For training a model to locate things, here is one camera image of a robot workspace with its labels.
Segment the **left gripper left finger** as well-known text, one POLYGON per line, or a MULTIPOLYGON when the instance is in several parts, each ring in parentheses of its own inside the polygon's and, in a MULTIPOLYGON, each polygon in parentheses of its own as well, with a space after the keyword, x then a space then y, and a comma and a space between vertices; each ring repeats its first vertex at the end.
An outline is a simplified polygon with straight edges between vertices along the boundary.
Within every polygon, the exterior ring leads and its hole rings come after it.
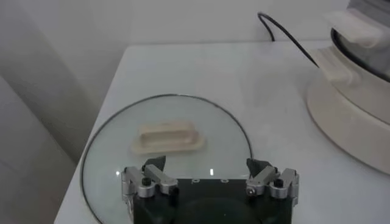
POLYGON ((141 167, 125 167, 121 172, 122 200, 127 205, 130 219, 134 219, 134 201, 136 197, 152 198, 156 191, 163 195, 174 195, 178 189, 178 180, 166 175, 166 156, 148 159, 141 167))

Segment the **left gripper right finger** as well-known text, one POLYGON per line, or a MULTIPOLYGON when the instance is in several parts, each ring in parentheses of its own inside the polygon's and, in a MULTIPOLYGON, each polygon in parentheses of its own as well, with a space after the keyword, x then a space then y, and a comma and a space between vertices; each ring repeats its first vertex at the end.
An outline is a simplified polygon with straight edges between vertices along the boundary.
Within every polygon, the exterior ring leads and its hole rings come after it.
POLYGON ((272 198, 284 200, 290 198, 292 205, 299 202, 299 174, 294 169, 282 172, 267 161, 257 159, 246 160, 250 175, 246 180, 246 194, 249 197, 264 195, 266 189, 272 198))

